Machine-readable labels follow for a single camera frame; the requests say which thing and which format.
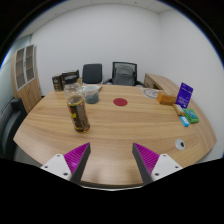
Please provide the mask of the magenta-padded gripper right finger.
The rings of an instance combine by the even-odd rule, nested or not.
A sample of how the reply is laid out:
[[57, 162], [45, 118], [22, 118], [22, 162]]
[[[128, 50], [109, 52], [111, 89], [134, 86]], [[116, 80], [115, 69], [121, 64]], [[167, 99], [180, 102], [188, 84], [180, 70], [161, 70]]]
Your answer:
[[182, 169], [168, 154], [157, 154], [137, 143], [133, 144], [132, 153], [144, 185]]

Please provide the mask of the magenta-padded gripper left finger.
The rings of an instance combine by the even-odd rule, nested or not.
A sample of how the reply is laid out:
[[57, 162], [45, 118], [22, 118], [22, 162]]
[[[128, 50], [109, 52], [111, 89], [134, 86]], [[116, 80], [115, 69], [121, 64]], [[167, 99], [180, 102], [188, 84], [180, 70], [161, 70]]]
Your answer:
[[90, 143], [85, 143], [66, 154], [56, 154], [42, 169], [79, 185], [90, 153]]

